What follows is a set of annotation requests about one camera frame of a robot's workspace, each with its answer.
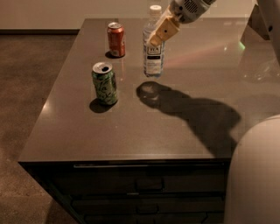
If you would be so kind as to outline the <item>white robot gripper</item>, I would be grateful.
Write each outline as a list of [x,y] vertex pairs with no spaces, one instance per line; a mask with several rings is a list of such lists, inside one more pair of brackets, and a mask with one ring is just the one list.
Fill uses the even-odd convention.
[[150,46],[160,46],[179,32],[179,23],[189,24],[200,18],[216,0],[171,0],[170,11],[174,16],[163,16],[156,23],[148,38]]

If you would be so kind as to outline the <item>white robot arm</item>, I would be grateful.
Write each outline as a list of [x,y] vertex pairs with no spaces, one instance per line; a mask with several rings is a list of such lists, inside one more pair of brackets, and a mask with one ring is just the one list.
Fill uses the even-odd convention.
[[[171,0],[148,43],[159,46],[216,0]],[[280,115],[251,128],[237,144],[227,177],[224,224],[280,224]]]

